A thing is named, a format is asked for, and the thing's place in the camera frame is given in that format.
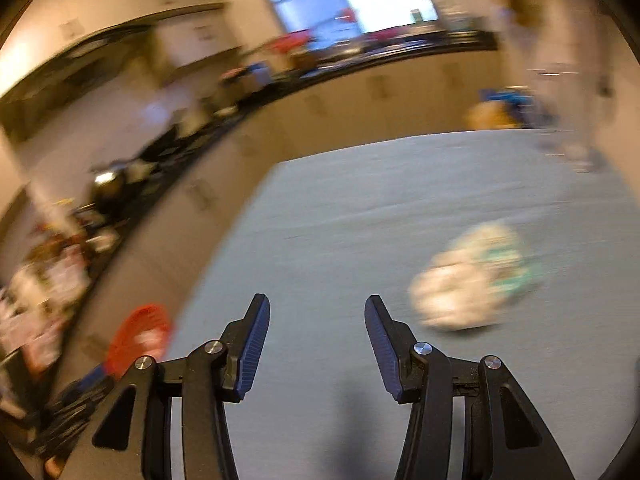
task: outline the kitchen counter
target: kitchen counter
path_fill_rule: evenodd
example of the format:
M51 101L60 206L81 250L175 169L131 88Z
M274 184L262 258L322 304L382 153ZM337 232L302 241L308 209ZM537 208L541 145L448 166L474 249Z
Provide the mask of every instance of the kitchen counter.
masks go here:
M193 135L193 141L175 157L174 163L165 167L159 178L146 184L140 195L130 202L121 215L117 226L120 239L107 253L101 254L92 262L89 268L91 278L90 286L76 306L75 314L68 323L62 342L62 355L60 359L46 372L41 381L41 398L48 399L52 392L59 390L69 380L73 380L73 372L66 370L61 372L61 367L68 357L68 349L71 342L77 336L79 323L87 311L87 307L95 301L99 285L112 264L116 261L116 255L128 246L134 234L138 234L145 219L156 211L157 204L165 197L181 178L207 153L215 150L217 146L232 132L241 128L241 125L258 111L269 104L281 101L298 92L306 91L323 82L330 82L350 74L358 73L365 69L379 68L390 63L403 60L417 59L425 56L439 54L457 54L462 52L497 51L497 43L493 34L489 32L477 32L467 35L434 34L428 38L428 42L419 48L411 48L385 55L362 56L357 62L343 63L328 70L319 70L302 78L281 80L271 88L256 94L240 107L238 113L219 124L210 124ZM305 153L293 153L290 158L304 156ZM232 225L232 219L225 221L224 229Z

